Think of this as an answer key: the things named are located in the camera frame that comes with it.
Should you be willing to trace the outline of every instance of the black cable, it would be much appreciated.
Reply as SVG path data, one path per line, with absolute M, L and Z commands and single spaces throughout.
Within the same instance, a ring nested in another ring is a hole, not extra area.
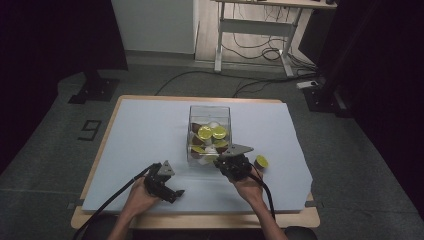
M 268 197 L 269 209 L 271 211 L 272 218 L 274 218 L 274 220 L 275 220 L 274 203 L 272 202 L 271 191 L 269 190 L 268 185 L 266 185 L 266 183 L 264 181 L 257 178 L 255 175 L 253 175 L 251 173 L 247 173 L 247 176 L 249 176 L 251 179 L 255 180 L 259 185 L 261 185 L 263 187 L 263 189 L 265 189 L 266 195 Z
M 280 17 L 280 13 L 282 13 L 282 10 L 283 10 L 283 7 L 280 7 L 280 9 L 278 10 L 276 22 L 278 22 L 278 20 L 280 20 L 280 18 L 284 16 L 284 14 L 281 14 L 281 17 Z
M 241 19 L 244 19 L 243 14 L 241 14 L 241 7 L 240 7 L 240 3 L 237 3 L 237 6 L 239 8 L 239 14 L 241 16 Z M 233 5 L 233 19 L 235 19 L 235 10 L 236 10 L 236 4 L 234 3 Z
M 125 186 L 123 186 L 121 189 L 119 189 L 115 194 L 112 195 L 105 203 L 103 203 L 102 206 L 87 220 L 87 222 L 84 223 L 74 234 L 73 240 L 76 240 L 78 238 L 78 235 L 87 228 L 88 225 L 90 225 L 94 219 L 105 209 L 113 200 L 115 200 L 116 197 L 121 195 L 122 192 L 124 192 L 131 184 L 133 184 L 137 179 L 141 178 L 144 174 L 146 174 L 147 171 L 153 166 L 150 165 L 148 168 L 144 169 L 141 173 L 139 173 L 137 176 L 133 177 Z
M 303 66 L 303 67 L 309 67 L 309 68 L 314 68 L 314 69 L 317 68 L 317 66 L 315 64 L 306 62 L 305 60 L 300 59 L 300 58 L 294 56 L 293 54 L 288 54 L 288 56 L 290 57 L 290 59 L 292 60 L 292 62 L 294 64 L 298 64 L 298 65 Z
M 263 84 L 263 85 L 262 85 L 262 87 L 261 87 L 261 88 L 259 88 L 259 89 L 257 89 L 257 90 L 253 90 L 253 91 L 239 91 L 239 92 L 237 93 L 237 95 L 238 95 L 238 94 L 240 94 L 240 93 L 257 93 L 257 92 L 260 92 L 260 91 L 264 90 L 264 88 L 265 88 L 266 86 L 268 86 L 269 84 L 271 84 L 271 83 L 272 83 L 272 82 L 267 82 L 267 83 Z
M 302 68 L 299 68 L 299 69 L 297 69 L 297 70 L 296 70 L 296 74 L 297 74 L 297 75 L 299 75 L 299 72 L 300 72 L 300 71 L 310 71 L 310 74 L 316 73 L 315 71 L 312 71 L 312 70 L 310 70 L 310 69 L 306 69 L 306 68 L 302 69 Z
M 261 55 L 259 55 L 259 56 L 255 56 L 255 57 L 247 57 L 247 56 L 243 56 L 242 54 L 238 53 L 237 51 L 235 51 L 235 50 L 233 50 L 233 49 L 230 49 L 230 48 L 227 48 L 226 46 L 224 46 L 224 44 L 221 44 L 221 45 L 222 45 L 222 47 L 223 47 L 223 48 L 225 48 L 227 51 L 233 52 L 233 53 L 235 53 L 235 54 L 237 54 L 237 55 L 239 55 L 240 57 L 245 58 L 245 59 L 257 59 L 257 58 L 260 58 L 260 57 L 262 57 L 262 56 L 263 56 L 262 54 L 261 54 Z
M 259 178 L 263 181 L 261 175 L 259 174 L 259 170 L 255 167 L 255 165 L 253 165 L 252 163 L 250 163 L 250 166 L 253 167 L 253 169 L 255 169 L 256 174 L 258 174 Z
M 277 54 L 277 56 L 275 58 L 269 58 L 266 56 L 267 53 L 273 52 L 275 54 Z M 280 50 L 278 48 L 264 48 L 262 50 L 262 56 L 268 60 L 268 61 L 276 61 L 279 60 L 281 58 L 280 56 Z
M 259 176 L 260 179 L 258 177 L 256 177 L 255 175 L 251 174 L 250 172 L 247 172 L 245 169 L 243 169 L 243 168 L 241 168 L 241 167 L 239 167 L 235 164 L 231 163 L 231 165 L 234 166 L 235 168 L 237 168 L 238 170 L 242 171 L 244 174 L 246 174 L 251 179 L 255 180 L 263 189 L 265 189 L 266 196 L 268 198 L 269 209 L 271 211 L 272 218 L 274 218 L 274 220 L 275 220 L 275 210 L 274 210 L 274 203 L 272 202 L 271 191 L 269 190 L 268 185 L 266 185 L 266 183 L 264 181 L 262 181 L 262 178 L 260 178 L 259 173 L 258 173 L 258 176 Z
M 233 94 L 233 98 L 235 98 L 235 97 L 237 97 L 237 95 L 239 94 L 239 93 L 242 93 L 242 89 L 244 89 L 244 88 L 246 88 L 246 87 L 248 87 L 248 86 L 252 86 L 252 85 L 256 85 L 256 84 L 261 84 L 261 83 L 266 83 L 266 85 L 269 85 L 269 84 L 271 84 L 271 83 L 281 83 L 281 82 L 289 82 L 289 81 L 294 81 L 294 80 L 300 80 L 300 79 L 305 79 L 305 78 L 316 78 L 316 77 L 319 77 L 319 74 L 317 74 L 317 73 L 310 73 L 310 74 L 304 74 L 304 75 L 300 75 L 300 76 L 297 76 L 297 77 L 295 77 L 295 78 L 288 78 L 288 79 L 270 79 L 270 80 L 263 80 L 263 81 L 255 81 L 255 82 L 251 82 L 251 83 L 247 83 L 247 84 L 245 84 L 245 85 L 243 85 L 242 87 L 240 87 L 240 88 L 238 88 L 237 90 L 236 90 L 236 92 Z
M 237 42 L 236 34 L 235 34 L 235 33 L 233 33 L 233 38 L 234 38 L 234 42 L 236 43 L 236 45 L 237 45 L 238 47 L 240 47 L 240 48 L 259 48 L 259 47 L 262 47 L 262 46 L 265 46 L 266 44 L 268 44 L 268 41 L 266 41 L 266 42 L 264 42 L 264 43 L 262 43 L 262 44 L 255 45 L 255 46 L 242 46 L 241 44 L 239 44 L 239 43 Z
M 271 16 L 272 12 L 274 11 L 274 6 L 271 6 L 271 12 L 268 13 L 267 6 L 264 5 L 264 11 L 265 11 L 265 14 L 266 14 L 266 17 L 265 17 L 265 20 L 264 20 L 265 22 L 268 20 L 269 17 L 274 18 L 273 16 Z
M 215 72 L 207 72 L 207 71 L 189 71 L 189 72 L 183 72 L 178 74 L 177 76 L 172 77 L 164 85 L 162 85 L 159 90 L 156 91 L 155 96 L 157 96 L 169 83 L 171 83 L 173 80 L 175 80 L 178 77 L 187 75 L 187 74 L 194 74 L 194 73 L 202 73 L 202 74 L 209 74 L 209 75 L 217 75 L 217 76 L 223 76 L 223 77 L 230 77 L 230 78 L 239 78 L 239 79 L 249 79 L 249 80 L 267 80 L 265 78 L 252 78 L 252 77 L 242 77 L 242 76 L 234 76 L 234 75 L 227 75 L 227 74 L 221 74 L 221 73 L 215 73 Z
M 289 14 L 290 14 L 290 8 L 287 9 L 287 15 L 286 15 L 286 20 L 285 22 L 287 22 L 287 20 L 289 19 Z

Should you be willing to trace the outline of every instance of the table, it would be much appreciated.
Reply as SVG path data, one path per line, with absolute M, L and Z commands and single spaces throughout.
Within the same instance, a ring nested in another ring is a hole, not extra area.
M 81 194 L 81 199 L 85 199 L 89 186 L 96 169 L 98 168 L 100 158 L 105 150 L 106 142 L 111 133 L 112 126 L 117 116 L 121 102 L 128 99 L 135 100 L 161 100 L 161 101 L 201 101 L 201 102 L 237 102 L 237 103 L 280 103 L 278 100 L 258 100 L 258 99 L 222 99 L 222 98 L 189 98 L 189 97 L 153 97 L 153 96 L 122 96 L 118 100 L 111 121 L 107 127 L 102 140 L 99 152 L 93 163 L 93 167 L 87 179 L 86 185 Z M 71 225 L 79 228 L 91 215 L 82 211 L 78 206 L 74 212 Z M 280 227 L 300 225 L 305 227 L 317 227 L 319 225 L 319 216 L 315 207 L 306 207 L 298 213 L 277 214 L 277 223 Z M 170 213 L 152 213 L 148 212 L 135 219 L 131 225 L 133 228 L 144 229 L 177 229 L 177 228 L 259 228 L 257 217 L 251 213 L 220 213 L 220 214 L 170 214 Z
M 302 14 L 302 10 L 305 8 L 309 9 L 336 9 L 337 4 L 333 3 L 328 5 L 325 0 L 313 1 L 313 0 L 214 0 L 221 3 L 221 16 L 219 20 L 219 33 L 218 33 L 218 45 L 216 47 L 215 54 L 215 72 L 221 72 L 222 63 L 222 33 L 244 33 L 244 34 L 256 34 L 256 35 L 270 35 L 288 37 L 287 42 L 283 50 L 280 50 L 280 57 L 283 63 L 287 77 L 294 77 L 291 69 L 290 60 L 288 59 L 288 52 L 293 41 L 296 28 Z M 255 4 L 255 5 L 269 5 L 279 7 L 294 7 L 298 8 L 296 17 L 293 22 L 263 22 L 263 21 L 251 21 L 241 19 L 226 19 L 224 18 L 225 3 L 239 3 L 239 4 Z

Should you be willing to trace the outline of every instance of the black stand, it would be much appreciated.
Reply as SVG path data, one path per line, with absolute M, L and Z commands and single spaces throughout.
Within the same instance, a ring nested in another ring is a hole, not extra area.
M 118 87 L 118 79 L 101 78 L 97 70 L 84 71 L 86 82 L 78 95 L 73 95 L 68 103 L 84 104 L 88 101 L 109 102 Z
M 352 117 L 337 91 L 331 96 L 326 96 L 322 89 L 305 88 L 303 95 L 311 112 L 335 113 L 337 117 L 343 118 Z

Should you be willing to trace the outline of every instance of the wire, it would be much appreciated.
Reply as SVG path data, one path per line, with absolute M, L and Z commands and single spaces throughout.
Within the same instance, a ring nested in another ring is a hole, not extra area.
M 262 46 L 265 46 L 266 44 L 268 44 L 268 41 L 267 41 L 267 42 L 264 42 L 264 43 L 262 43 L 262 44 L 255 45 L 255 46 L 242 46 L 241 44 L 239 44 L 239 43 L 237 42 L 236 34 L 235 34 L 235 33 L 233 33 L 233 38 L 234 38 L 234 42 L 237 44 L 237 46 L 239 46 L 239 47 L 241 47 L 241 48 L 258 48 L 258 47 L 262 47 Z
M 300 75 L 297 76 L 295 78 L 288 78 L 288 79 L 269 79 L 269 80 L 262 80 L 262 81 L 255 81 L 255 82 L 251 82 L 251 83 L 247 83 L 241 87 L 239 87 L 238 89 L 236 89 L 236 92 L 233 94 L 233 98 L 238 97 L 238 94 L 240 93 L 255 93 L 255 92 L 259 92 L 261 90 L 263 90 L 265 88 L 265 86 L 272 84 L 272 83 L 282 83 L 282 82 L 289 82 L 289 81 L 294 81 L 294 80 L 300 80 L 300 79 L 305 79 L 305 78 L 316 78 L 319 77 L 319 74 L 317 73 L 309 73 L 309 74 L 304 74 L 304 75 Z M 255 91 L 241 91 L 244 88 L 247 88 L 249 86 L 253 86 L 256 84 L 261 84 L 264 83 L 264 85 L 259 89 L 259 90 L 255 90 Z
M 238 53 L 237 51 L 235 51 L 235 50 L 233 50 L 233 49 L 227 48 L 226 46 L 224 46 L 224 44 L 221 44 L 221 45 L 222 45 L 222 47 L 223 47 L 223 48 L 225 48 L 227 51 L 233 52 L 233 53 L 235 53 L 235 54 L 239 55 L 240 57 L 242 57 L 242 58 L 244 58 L 244 59 L 257 59 L 257 58 L 263 57 L 263 54 L 261 54 L 261 55 L 259 55 L 259 56 L 255 56 L 255 57 L 247 57 L 247 56 L 244 56 L 244 55 L 242 55 L 242 54 Z
M 265 189 L 266 195 L 268 197 L 268 203 L 269 203 L 269 208 L 270 208 L 270 211 L 271 211 L 271 215 L 272 215 L 272 218 L 274 218 L 274 220 L 275 220 L 275 210 L 274 210 L 274 203 L 272 202 L 271 191 L 269 190 L 268 185 L 266 185 L 266 183 L 264 181 L 262 181 L 262 178 L 260 177 L 259 173 L 258 173 L 258 176 L 259 176 L 259 178 L 258 178 L 255 175 L 251 174 L 250 172 L 246 171 L 245 169 L 237 166 L 236 164 L 233 164 L 233 163 L 230 163 L 230 164 L 233 167 L 237 168 L 238 170 L 242 171 L 244 174 L 246 174 L 251 179 L 255 180 L 263 189 Z
M 178 74 L 177 76 L 172 77 L 168 81 L 166 81 L 165 84 L 163 84 L 159 90 L 156 91 L 155 96 L 157 96 L 168 84 L 170 84 L 173 80 L 187 75 L 187 74 L 195 74 L 195 73 L 202 73 L 202 74 L 209 74 L 209 75 L 217 75 L 217 76 L 223 76 L 223 77 L 230 77 L 230 78 L 239 78 L 239 79 L 249 79 L 249 80 L 267 80 L 265 78 L 252 78 L 252 77 L 242 77 L 242 76 L 234 76 L 234 75 L 226 75 L 226 74 L 220 74 L 215 72 L 207 72 L 207 71 L 189 71 L 189 72 L 183 72 Z
M 243 14 L 241 14 L 241 7 L 240 7 L 240 3 L 237 3 L 237 6 L 239 7 L 239 14 L 240 14 L 241 18 L 242 18 L 242 19 L 244 19 Z
M 268 185 L 266 185 L 264 181 L 257 178 L 255 175 L 253 175 L 251 173 L 247 173 L 247 176 L 249 176 L 251 179 L 255 180 L 259 185 L 261 185 L 263 187 L 263 189 L 265 189 L 266 195 L 268 197 L 268 203 L 269 203 L 271 215 L 272 215 L 272 218 L 274 218 L 274 220 L 275 220 L 274 203 L 272 202 L 271 191 L 269 190 Z
M 255 167 L 255 165 L 253 165 L 252 163 L 250 163 L 250 166 L 252 166 L 252 167 L 253 167 L 253 169 L 255 169 L 256 174 L 258 174 L 259 178 L 263 181 L 263 179 L 262 179 L 261 175 L 259 174 L 259 171 L 258 171 L 258 169 Z
M 123 186 L 121 189 L 119 189 L 115 194 L 112 195 L 105 203 L 103 203 L 102 206 L 85 222 L 74 234 L 73 240 L 76 240 L 78 238 L 78 235 L 87 228 L 88 225 L 90 225 L 94 219 L 113 201 L 116 197 L 121 195 L 122 192 L 124 192 L 131 184 L 133 184 L 137 179 L 142 177 L 144 174 L 146 174 L 147 171 L 153 166 L 150 165 L 148 168 L 144 169 L 141 173 L 139 173 L 137 176 L 133 177 L 125 186 Z

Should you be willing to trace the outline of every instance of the human hand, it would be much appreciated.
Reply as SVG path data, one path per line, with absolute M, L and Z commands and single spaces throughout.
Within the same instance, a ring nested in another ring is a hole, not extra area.
M 145 177 L 136 180 L 131 188 L 122 212 L 129 214 L 132 217 L 141 214 L 155 205 L 160 198 L 151 196 L 146 187 L 144 186 Z
M 262 179 L 263 174 L 259 171 L 257 172 L 254 168 L 252 168 L 250 173 L 257 178 Z M 262 186 L 260 186 L 252 178 L 247 177 L 237 182 L 230 180 L 230 182 L 234 184 L 239 195 L 250 205 L 256 205 L 263 202 Z

